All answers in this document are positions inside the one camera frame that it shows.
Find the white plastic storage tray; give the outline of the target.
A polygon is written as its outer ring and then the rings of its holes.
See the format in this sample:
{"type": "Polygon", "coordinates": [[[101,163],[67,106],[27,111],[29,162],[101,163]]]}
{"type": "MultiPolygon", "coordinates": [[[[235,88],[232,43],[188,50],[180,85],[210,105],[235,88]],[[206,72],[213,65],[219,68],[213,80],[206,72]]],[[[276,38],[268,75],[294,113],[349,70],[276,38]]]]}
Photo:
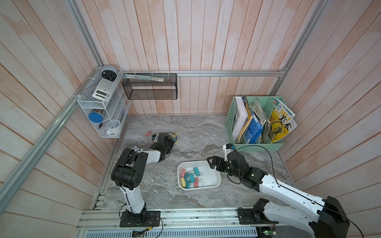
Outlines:
{"type": "Polygon", "coordinates": [[[193,161],[181,163],[177,168],[178,185],[183,190],[197,190],[218,187],[221,175],[217,170],[211,169],[207,161],[193,161]],[[181,171],[186,169],[185,181],[190,180],[190,188],[181,187],[181,171]]]}

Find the teal binder clip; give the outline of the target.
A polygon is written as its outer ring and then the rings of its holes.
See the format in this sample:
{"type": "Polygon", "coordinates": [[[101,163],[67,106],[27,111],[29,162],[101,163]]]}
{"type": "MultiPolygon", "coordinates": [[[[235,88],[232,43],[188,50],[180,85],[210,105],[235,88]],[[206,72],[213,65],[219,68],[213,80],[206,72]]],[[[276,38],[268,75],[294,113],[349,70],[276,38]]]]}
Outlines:
{"type": "Polygon", "coordinates": [[[190,185],[191,185],[190,180],[187,180],[187,181],[186,181],[186,186],[185,186],[185,188],[186,188],[186,189],[189,189],[189,188],[190,188],[190,185]]]}

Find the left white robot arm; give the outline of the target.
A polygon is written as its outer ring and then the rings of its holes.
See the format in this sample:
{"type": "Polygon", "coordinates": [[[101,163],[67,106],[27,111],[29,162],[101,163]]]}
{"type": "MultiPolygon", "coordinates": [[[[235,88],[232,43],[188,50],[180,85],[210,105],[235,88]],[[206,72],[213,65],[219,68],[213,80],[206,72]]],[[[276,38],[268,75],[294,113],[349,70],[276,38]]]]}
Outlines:
{"type": "Polygon", "coordinates": [[[126,211],[121,215],[123,222],[141,224],[150,219],[140,191],[144,171],[147,164],[159,163],[170,155],[177,135],[160,133],[152,136],[152,142],[146,150],[124,149],[111,172],[111,180],[122,191],[126,203],[126,211]]]}

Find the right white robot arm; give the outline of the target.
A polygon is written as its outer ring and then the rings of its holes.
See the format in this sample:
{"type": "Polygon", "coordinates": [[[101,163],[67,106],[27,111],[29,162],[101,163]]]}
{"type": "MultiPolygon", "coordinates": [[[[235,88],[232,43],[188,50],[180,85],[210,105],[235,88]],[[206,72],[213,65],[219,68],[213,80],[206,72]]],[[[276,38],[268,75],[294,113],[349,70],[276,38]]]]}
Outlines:
{"type": "Polygon", "coordinates": [[[316,238],[347,236],[350,220],[336,198],[310,195],[280,182],[266,171],[249,166],[245,157],[236,150],[226,151],[224,158],[209,157],[207,162],[211,169],[238,178],[245,187],[286,203],[286,206],[279,206],[260,199],[253,208],[255,217],[298,228],[316,238]]]}

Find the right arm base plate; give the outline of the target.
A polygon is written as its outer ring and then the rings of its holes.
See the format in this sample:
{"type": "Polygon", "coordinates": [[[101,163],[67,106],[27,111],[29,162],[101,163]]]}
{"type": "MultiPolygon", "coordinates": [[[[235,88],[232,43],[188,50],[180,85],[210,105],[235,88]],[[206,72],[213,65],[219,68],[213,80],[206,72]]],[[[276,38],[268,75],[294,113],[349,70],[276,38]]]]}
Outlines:
{"type": "Polygon", "coordinates": [[[253,207],[250,209],[239,207],[237,209],[237,214],[240,225],[278,224],[277,221],[269,220],[264,214],[264,208],[260,207],[253,207]]]}

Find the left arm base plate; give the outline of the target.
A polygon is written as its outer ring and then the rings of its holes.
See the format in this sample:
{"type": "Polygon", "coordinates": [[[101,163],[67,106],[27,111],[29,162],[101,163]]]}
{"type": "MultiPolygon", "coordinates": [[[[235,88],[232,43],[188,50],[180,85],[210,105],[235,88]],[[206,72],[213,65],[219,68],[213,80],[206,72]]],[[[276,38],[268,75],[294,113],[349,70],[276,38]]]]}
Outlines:
{"type": "Polygon", "coordinates": [[[158,210],[142,210],[140,214],[134,214],[128,210],[121,215],[120,227],[158,227],[160,226],[161,212],[158,210]]]}

